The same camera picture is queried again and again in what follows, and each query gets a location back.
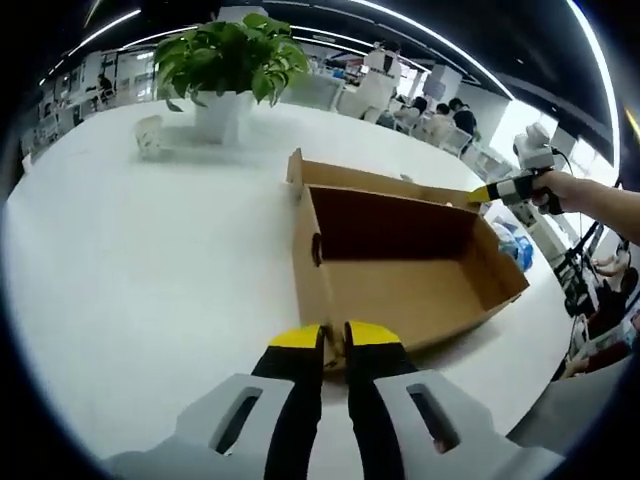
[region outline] green leaves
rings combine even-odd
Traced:
[[[300,74],[309,70],[306,56],[291,38],[291,27],[250,13],[242,24],[211,22],[182,32],[158,45],[158,90],[175,90],[196,105],[198,92],[242,93],[273,106]],[[168,102],[172,111],[180,107]]]

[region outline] cardboard box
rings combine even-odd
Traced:
[[[347,320],[384,325],[415,351],[480,325],[529,285],[465,192],[308,162],[299,150],[287,176],[301,195],[303,324],[338,338]]]

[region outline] black ceiling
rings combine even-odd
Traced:
[[[382,38],[393,38],[401,42],[403,54],[409,58],[426,61],[443,61],[444,55],[468,71],[468,79],[474,77],[484,88],[504,94],[485,75],[452,49],[438,40],[392,16],[349,0],[293,0],[285,3],[264,3],[263,7],[273,17],[292,24],[327,30],[342,35],[373,42]],[[64,51],[74,48],[83,38],[113,19],[141,8],[142,13],[96,39],[86,49],[117,48],[136,39],[197,22],[205,22],[210,12],[224,4],[261,4],[261,1],[202,1],[202,0],[101,0],[94,9],[88,25],[84,27],[87,14],[95,5],[91,1],[38,2],[34,10],[37,17],[31,22],[51,34],[46,45],[41,45],[40,55],[22,60],[33,71],[34,81],[57,63]],[[466,50],[491,72],[523,80],[544,89],[549,95],[560,98],[592,117],[596,122],[610,127],[609,110],[599,70],[584,33],[571,13],[565,0],[376,0],[394,11],[410,17],[418,23],[435,30],[454,44]],[[615,50],[624,52],[625,61],[633,42],[640,44],[638,29],[630,15],[625,14],[623,0],[585,0],[582,5],[592,23],[595,24],[606,53]],[[426,45],[426,49],[405,36],[393,33],[385,25],[401,34],[412,37]],[[357,44],[340,43],[359,49]],[[76,59],[82,58],[83,51]],[[61,68],[69,68],[73,61]],[[526,90],[507,87],[518,98],[522,98],[561,121],[566,117],[575,123],[575,118],[553,102],[532,95]],[[629,92],[618,89],[619,100],[628,103]],[[600,146],[603,154],[602,135],[592,127],[585,127],[585,135],[594,146]]]

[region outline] white flower pot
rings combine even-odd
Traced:
[[[209,143],[237,145],[244,138],[247,120],[253,107],[253,93],[200,92],[198,100],[207,107],[196,105],[196,131]]]

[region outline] white round table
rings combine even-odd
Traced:
[[[161,114],[171,151],[139,159],[133,125]],[[25,361],[63,425],[100,458],[146,450],[176,416],[299,325],[289,155],[470,190],[459,160],[391,130],[291,105],[257,107],[242,148],[198,147],[192,114],[102,112],[53,145],[6,204],[8,298]],[[489,215],[513,220],[502,205]],[[569,341],[564,295],[541,253],[531,286],[429,357],[508,433]],[[359,478],[344,388],[326,384],[309,478]]]

